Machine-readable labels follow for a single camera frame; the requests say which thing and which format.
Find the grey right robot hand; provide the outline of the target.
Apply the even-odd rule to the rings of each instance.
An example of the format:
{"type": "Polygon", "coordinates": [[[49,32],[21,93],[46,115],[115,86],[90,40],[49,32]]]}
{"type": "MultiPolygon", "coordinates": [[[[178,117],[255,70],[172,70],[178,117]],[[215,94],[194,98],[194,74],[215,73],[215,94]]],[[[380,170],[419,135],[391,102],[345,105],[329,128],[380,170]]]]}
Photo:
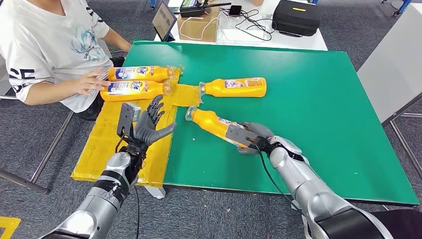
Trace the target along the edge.
{"type": "Polygon", "coordinates": [[[269,138],[274,133],[265,125],[255,122],[241,122],[248,133],[243,133],[243,140],[248,141],[247,147],[238,147],[237,151],[244,155],[257,155],[269,144],[269,138]]]}

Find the person's right hand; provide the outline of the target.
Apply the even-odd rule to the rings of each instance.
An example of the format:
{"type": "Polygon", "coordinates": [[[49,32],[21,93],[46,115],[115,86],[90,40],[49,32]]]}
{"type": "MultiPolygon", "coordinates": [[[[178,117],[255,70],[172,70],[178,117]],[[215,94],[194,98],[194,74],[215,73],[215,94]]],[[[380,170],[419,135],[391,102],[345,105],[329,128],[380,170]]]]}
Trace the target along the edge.
{"type": "Polygon", "coordinates": [[[109,85],[109,81],[104,76],[102,68],[86,73],[72,82],[70,92],[72,94],[88,95],[90,90],[104,90],[109,85]]]}

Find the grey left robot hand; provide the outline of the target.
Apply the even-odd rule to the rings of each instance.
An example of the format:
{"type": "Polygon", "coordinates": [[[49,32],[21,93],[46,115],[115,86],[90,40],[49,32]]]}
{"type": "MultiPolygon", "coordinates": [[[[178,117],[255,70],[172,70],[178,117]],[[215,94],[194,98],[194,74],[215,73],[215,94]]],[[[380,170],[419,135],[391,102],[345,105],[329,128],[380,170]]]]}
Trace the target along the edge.
{"type": "Polygon", "coordinates": [[[164,106],[164,103],[161,102],[162,99],[162,95],[157,95],[149,104],[147,110],[141,113],[140,118],[135,125],[135,138],[144,142],[148,146],[172,134],[177,125],[175,122],[173,122],[165,128],[156,129],[158,121],[165,113],[165,111],[161,110],[161,108],[164,106]]]}

